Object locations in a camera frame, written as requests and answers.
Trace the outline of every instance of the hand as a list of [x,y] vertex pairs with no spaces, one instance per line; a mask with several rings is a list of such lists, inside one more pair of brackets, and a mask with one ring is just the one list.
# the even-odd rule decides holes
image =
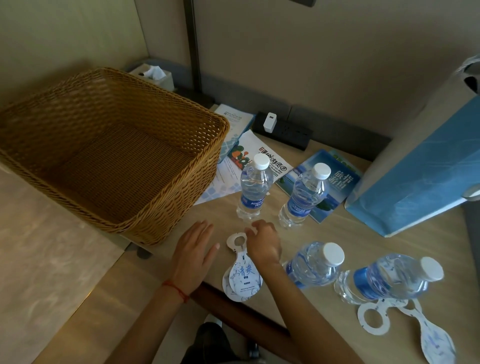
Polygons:
[[252,229],[245,228],[247,253],[257,269],[260,271],[271,264],[279,264],[282,247],[273,223],[258,220],[254,221],[252,226],[257,228],[256,234]]
[[215,244],[205,255],[205,248],[213,232],[207,221],[194,223],[180,237],[172,256],[170,281],[183,293],[196,290],[215,260],[220,244]]

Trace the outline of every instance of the red string bracelet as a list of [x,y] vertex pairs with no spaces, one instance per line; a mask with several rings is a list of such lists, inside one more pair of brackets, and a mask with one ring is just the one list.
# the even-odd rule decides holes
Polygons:
[[180,288],[178,288],[175,284],[173,284],[173,282],[169,279],[163,282],[162,286],[169,286],[169,287],[175,288],[178,291],[180,297],[182,298],[183,303],[187,303],[188,300],[190,299],[188,295],[186,295]]

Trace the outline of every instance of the dark pants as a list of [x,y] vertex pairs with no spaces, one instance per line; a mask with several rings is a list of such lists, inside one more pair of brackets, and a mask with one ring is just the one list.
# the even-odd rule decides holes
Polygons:
[[205,322],[197,331],[195,342],[189,347],[181,364],[217,364],[239,360],[233,353],[230,343],[222,328]]

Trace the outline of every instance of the water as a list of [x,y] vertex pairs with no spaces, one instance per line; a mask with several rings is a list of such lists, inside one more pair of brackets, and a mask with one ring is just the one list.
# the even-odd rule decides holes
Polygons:
[[303,224],[311,209],[327,197],[330,172],[326,164],[317,163],[312,170],[297,178],[292,196],[278,214],[281,226],[290,228]]
[[342,300],[362,304],[379,298],[407,300],[428,290],[429,282],[442,279],[442,266],[434,259],[420,260],[389,254],[368,267],[341,272],[334,284]]
[[312,242],[301,248],[295,257],[283,266],[299,288],[326,286],[337,279],[344,258],[339,245]]
[[239,218],[254,220],[259,217],[264,198],[274,180],[269,164],[270,159],[259,153],[243,169],[240,176],[242,195],[237,207]]

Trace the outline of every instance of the white phone charger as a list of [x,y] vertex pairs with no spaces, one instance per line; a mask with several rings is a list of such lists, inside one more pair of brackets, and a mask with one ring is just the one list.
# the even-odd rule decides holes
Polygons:
[[264,129],[267,133],[271,133],[273,128],[275,128],[276,124],[276,114],[269,112],[265,121],[264,121]]

